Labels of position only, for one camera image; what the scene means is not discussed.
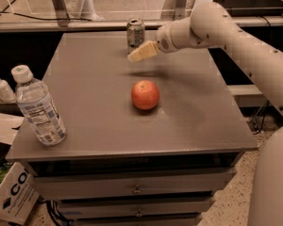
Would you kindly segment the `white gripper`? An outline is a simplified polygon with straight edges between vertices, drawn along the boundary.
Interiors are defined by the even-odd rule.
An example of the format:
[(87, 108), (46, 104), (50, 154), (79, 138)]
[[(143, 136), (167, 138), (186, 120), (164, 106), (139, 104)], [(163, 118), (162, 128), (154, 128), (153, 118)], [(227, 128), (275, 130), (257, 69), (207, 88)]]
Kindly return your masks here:
[(191, 19), (185, 18), (169, 22), (157, 31), (157, 42), (147, 40), (127, 55), (130, 62), (137, 62), (158, 54), (172, 53), (185, 48), (207, 48), (208, 43), (199, 38), (191, 29)]

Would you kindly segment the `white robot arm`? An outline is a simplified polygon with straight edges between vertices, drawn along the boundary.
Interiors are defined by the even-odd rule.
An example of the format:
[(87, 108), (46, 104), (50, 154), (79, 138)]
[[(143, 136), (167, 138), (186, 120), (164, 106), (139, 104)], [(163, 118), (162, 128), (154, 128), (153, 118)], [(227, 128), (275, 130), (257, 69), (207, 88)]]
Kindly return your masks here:
[[(222, 48), (283, 116), (283, 52), (243, 31), (215, 2), (200, 2), (188, 18), (160, 27), (127, 58), (210, 46)], [(283, 126), (260, 149), (247, 226), (283, 226)]]

